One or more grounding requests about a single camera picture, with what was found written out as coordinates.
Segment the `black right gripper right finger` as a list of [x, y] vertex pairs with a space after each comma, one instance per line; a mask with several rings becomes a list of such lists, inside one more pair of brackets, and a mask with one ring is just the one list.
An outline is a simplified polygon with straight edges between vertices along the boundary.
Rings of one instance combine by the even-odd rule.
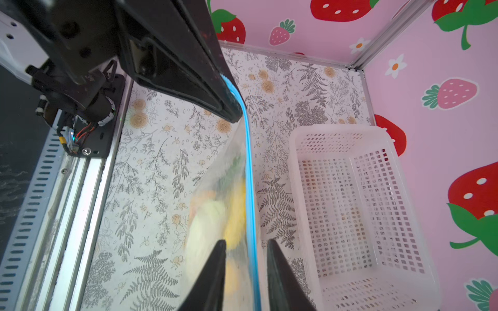
[[271, 311], [316, 310], [274, 239], [267, 244], [267, 281]]

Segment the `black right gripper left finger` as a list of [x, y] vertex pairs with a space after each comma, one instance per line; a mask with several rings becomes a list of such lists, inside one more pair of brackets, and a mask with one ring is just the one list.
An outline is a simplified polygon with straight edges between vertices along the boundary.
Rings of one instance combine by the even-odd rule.
[[222, 310], [225, 276], [226, 241], [219, 240], [178, 310]]

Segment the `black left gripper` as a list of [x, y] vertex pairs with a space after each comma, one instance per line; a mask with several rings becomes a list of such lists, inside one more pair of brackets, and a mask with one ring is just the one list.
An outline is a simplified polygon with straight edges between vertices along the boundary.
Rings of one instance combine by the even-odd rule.
[[2, 1], [1, 12], [76, 84], [118, 55], [143, 87], [230, 123], [243, 116], [205, 1]]

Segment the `yellow toy banana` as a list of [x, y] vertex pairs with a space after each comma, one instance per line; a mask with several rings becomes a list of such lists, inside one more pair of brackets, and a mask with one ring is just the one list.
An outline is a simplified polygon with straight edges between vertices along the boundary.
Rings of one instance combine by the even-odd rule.
[[223, 238], [227, 250], [234, 250], [246, 233], [246, 185], [242, 181], [234, 186], [229, 196], [228, 219]]

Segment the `clear zip top bag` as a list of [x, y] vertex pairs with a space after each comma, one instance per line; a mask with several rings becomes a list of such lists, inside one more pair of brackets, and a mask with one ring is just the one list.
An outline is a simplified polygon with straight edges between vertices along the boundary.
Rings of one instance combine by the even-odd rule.
[[179, 310], [268, 310], [250, 123], [240, 92], [223, 80], [242, 117], [193, 195]]

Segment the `white plastic basket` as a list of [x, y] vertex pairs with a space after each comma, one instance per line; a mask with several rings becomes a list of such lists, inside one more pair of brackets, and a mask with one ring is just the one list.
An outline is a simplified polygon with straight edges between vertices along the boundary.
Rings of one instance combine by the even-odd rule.
[[385, 130], [315, 124], [289, 137], [306, 282], [318, 310], [439, 310], [433, 259]]

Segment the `orange toy slice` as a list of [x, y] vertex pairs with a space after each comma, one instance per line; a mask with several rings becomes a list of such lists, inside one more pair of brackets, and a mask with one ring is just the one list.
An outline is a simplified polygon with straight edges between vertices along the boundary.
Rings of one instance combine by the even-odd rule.
[[197, 210], [201, 207], [201, 205], [208, 201], [214, 200], [216, 197], [216, 192], [213, 190], [197, 190], [193, 198], [191, 199], [189, 206], [189, 222], [192, 222]]

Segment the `green toy leaf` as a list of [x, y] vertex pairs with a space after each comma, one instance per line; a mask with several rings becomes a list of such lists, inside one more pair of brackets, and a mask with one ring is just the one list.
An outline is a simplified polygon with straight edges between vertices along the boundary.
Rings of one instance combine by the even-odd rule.
[[216, 190], [218, 192], [223, 192], [231, 188], [237, 177], [243, 172], [242, 166], [244, 161], [245, 158], [242, 155], [233, 158], [232, 164], [225, 170], [217, 182]]

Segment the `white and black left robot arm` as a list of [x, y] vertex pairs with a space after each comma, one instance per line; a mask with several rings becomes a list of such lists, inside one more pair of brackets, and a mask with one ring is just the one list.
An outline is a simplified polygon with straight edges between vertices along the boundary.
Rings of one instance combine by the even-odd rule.
[[61, 110], [97, 123], [117, 58], [139, 85], [191, 102], [231, 123], [243, 100], [203, 1], [2, 1], [48, 55], [28, 66], [32, 85]]

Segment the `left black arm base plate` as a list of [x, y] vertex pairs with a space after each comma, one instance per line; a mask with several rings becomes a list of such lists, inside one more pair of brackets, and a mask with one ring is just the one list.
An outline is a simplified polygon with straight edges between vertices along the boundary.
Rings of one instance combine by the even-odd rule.
[[103, 107], [105, 115], [100, 121], [90, 122], [78, 115], [64, 112], [58, 121], [57, 134], [63, 149], [70, 156], [107, 158], [112, 144], [112, 134], [122, 108], [126, 78], [115, 75], [114, 80], [97, 93], [96, 104]]

